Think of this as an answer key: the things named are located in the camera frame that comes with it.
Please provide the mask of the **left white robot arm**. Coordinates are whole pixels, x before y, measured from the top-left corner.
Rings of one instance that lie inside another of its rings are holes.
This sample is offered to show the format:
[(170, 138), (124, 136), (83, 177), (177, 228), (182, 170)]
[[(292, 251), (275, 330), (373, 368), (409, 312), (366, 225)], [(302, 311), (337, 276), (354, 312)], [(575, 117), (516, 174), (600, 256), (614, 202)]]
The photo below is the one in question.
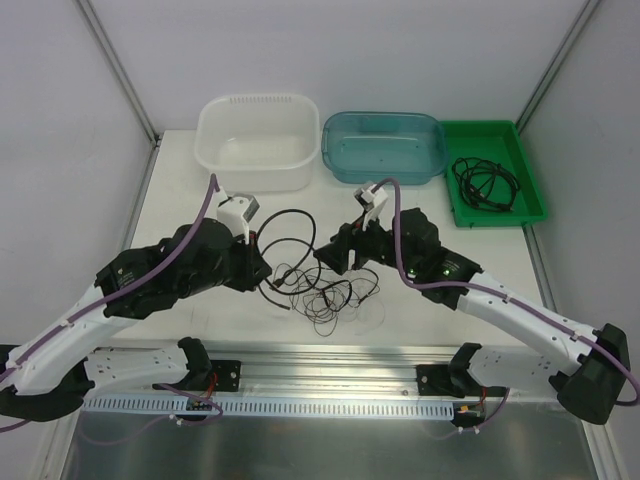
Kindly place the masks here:
[(2, 415), (48, 422), (107, 392), (206, 387), (212, 364), (197, 338), (124, 357), (96, 349), (182, 299), (214, 287), (253, 291), (270, 273), (255, 232), (235, 236), (213, 219), (197, 228), (183, 225), (156, 245), (121, 252), (69, 313), (26, 344), (2, 346)]

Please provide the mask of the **aluminium frame post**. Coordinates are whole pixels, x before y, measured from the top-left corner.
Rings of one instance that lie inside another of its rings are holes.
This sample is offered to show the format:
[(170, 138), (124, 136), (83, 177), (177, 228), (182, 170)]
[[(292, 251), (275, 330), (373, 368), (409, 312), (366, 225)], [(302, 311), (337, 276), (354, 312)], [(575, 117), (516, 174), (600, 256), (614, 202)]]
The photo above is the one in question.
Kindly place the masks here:
[(582, 2), (515, 123), (519, 134), (522, 134), (530, 123), (601, 5), (601, 0)]
[(99, 18), (93, 2), (89, 0), (74, 0), (73, 4), (85, 22), (90, 35), (96, 42), (101, 55), (105, 59), (109, 71), (113, 75), (125, 101), (131, 109), (145, 137), (149, 140), (152, 146), (156, 146), (160, 141), (161, 136), (154, 127), (149, 114), (143, 106), (138, 92), (136, 91), (125, 66), (122, 63), (120, 56), (118, 55), (107, 30), (103, 25), (103, 22)]

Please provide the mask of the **white plastic tub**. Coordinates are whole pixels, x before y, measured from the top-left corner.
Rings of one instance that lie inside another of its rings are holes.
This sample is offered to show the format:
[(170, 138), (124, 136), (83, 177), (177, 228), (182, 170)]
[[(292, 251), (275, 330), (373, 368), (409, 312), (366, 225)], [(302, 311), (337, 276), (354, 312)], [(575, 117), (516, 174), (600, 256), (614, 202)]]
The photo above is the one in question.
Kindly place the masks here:
[(312, 179), (321, 146), (320, 115), (291, 93), (229, 95), (200, 112), (194, 158), (228, 191), (290, 192)]

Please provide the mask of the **green plastic tray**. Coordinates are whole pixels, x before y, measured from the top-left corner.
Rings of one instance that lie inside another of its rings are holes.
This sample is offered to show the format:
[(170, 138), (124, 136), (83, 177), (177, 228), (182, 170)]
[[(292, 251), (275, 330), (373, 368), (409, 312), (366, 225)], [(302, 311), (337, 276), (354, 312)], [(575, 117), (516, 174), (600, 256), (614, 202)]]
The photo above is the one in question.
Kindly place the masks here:
[(450, 155), (445, 179), (457, 227), (525, 227), (547, 218), (513, 122), (453, 120), (442, 125)]

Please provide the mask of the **left aluminium frame post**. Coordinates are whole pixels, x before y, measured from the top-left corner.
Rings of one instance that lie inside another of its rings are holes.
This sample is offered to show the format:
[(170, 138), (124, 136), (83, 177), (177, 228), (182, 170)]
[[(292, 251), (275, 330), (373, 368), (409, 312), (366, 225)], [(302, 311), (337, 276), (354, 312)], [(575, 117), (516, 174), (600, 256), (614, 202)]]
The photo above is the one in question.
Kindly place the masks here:
[(96, 42), (101, 55), (105, 59), (109, 71), (113, 75), (125, 101), (131, 109), (145, 137), (149, 140), (152, 146), (156, 146), (160, 141), (161, 136), (154, 127), (149, 114), (143, 106), (138, 92), (136, 91), (125, 66), (122, 63), (120, 56), (118, 55), (107, 30), (103, 25), (103, 22), (99, 18), (93, 2), (89, 0), (74, 0), (73, 4), (85, 22), (90, 35)]

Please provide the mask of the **aluminium mounting rail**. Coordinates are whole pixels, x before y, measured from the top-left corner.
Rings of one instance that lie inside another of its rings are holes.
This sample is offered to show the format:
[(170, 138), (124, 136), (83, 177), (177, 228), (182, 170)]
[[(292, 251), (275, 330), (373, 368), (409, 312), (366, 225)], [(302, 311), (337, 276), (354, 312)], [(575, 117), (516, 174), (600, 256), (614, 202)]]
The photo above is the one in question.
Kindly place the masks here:
[(201, 342), (185, 337), (155, 350), (98, 349), (81, 355), (61, 387), (82, 402), (122, 392), (167, 390), (200, 398), (497, 397), (507, 389), (550, 398), (560, 363), (527, 347), (328, 346)]

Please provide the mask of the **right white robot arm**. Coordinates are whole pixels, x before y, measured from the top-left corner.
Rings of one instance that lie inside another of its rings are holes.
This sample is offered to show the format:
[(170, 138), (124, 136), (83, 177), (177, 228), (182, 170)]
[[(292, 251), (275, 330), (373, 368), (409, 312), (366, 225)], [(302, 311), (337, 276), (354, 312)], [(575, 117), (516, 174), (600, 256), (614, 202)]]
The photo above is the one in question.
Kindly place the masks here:
[(418, 208), (396, 214), (391, 229), (379, 221), (343, 224), (315, 258), (335, 273), (373, 261), (396, 269), (408, 286), (435, 304), (483, 320), (528, 346), (527, 351), (466, 342), (445, 367), (428, 374), (430, 389), (463, 398), (481, 388), (553, 395), (569, 413), (605, 424), (628, 381), (625, 333), (596, 329), (535, 305), (482, 267), (447, 249), (437, 227)]

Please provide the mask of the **right aluminium frame post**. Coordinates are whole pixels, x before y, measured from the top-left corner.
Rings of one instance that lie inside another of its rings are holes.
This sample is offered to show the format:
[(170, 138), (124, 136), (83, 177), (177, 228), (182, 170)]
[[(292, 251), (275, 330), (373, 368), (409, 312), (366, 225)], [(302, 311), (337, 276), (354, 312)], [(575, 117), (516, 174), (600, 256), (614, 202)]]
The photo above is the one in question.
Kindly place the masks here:
[(530, 123), (601, 5), (601, 0), (582, 2), (515, 123), (519, 134), (522, 134)]

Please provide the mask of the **teal transparent plastic container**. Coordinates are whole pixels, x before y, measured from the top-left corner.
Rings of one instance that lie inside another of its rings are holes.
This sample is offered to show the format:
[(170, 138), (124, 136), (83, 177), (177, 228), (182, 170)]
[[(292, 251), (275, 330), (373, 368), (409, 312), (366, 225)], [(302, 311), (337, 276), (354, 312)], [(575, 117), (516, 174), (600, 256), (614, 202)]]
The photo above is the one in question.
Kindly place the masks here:
[(449, 163), (444, 126), (422, 113), (344, 111), (323, 127), (322, 160), (345, 184), (424, 185)]

